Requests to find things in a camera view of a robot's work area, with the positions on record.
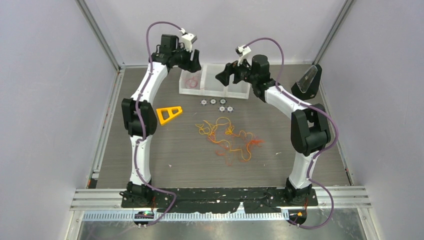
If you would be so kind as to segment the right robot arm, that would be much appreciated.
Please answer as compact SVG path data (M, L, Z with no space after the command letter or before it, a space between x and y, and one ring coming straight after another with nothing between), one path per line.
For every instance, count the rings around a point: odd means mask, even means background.
M257 54L251 63L227 63L215 78L224 86L241 81L249 83L263 102L276 107L290 119L290 141L295 149L293 169L286 179L284 200L299 205L312 192L312 173L320 152L331 140L328 115L321 104L311 105L286 91L270 73L267 56Z

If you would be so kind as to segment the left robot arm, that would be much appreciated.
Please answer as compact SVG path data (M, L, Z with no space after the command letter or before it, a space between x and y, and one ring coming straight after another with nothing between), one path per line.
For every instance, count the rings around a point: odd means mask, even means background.
M130 180L126 190L120 192L123 208L144 208L153 204L150 146L158 126L153 101L173 67L191 73L201 70L200 52L193 48L196 40L193 33L184 33L181 37L163 34L155 51L148 51L148 67L137 90L121 102L124 128L130 136L132 152Z

